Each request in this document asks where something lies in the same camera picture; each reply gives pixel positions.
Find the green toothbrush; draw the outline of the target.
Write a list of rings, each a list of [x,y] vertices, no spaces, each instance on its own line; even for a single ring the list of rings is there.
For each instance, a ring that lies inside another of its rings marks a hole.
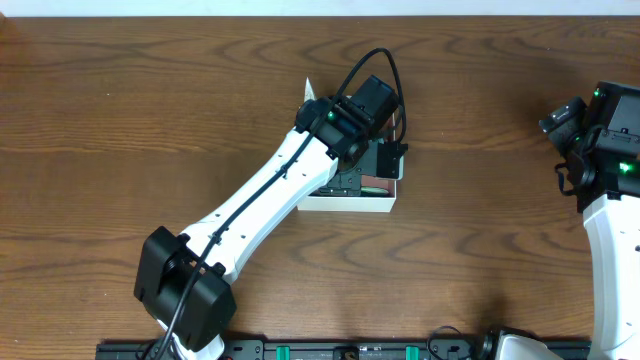
[[[362,186],[361,195],[369,197],[386,197],[389,195],[389,191],[381,187]]]

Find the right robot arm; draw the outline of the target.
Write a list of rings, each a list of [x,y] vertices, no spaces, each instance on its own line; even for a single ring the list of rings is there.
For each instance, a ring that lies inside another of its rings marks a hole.
[[[600,81],[540,120],[562,157],[562,195],[577,200],[592,260],[594,329],[574,359],[639,356],[639,89]]]

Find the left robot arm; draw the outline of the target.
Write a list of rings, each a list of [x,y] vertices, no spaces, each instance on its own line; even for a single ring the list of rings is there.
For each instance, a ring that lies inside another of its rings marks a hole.
[[[220,358],[237,309],[231,286],[292,210],[390,212],[403,114],[399,91],[376,76],[352,95],[318,98],[307,86],[293,129],[256,174],[178,234],[160,226],[144,241],[134,295],[165,334],[141,358]]]

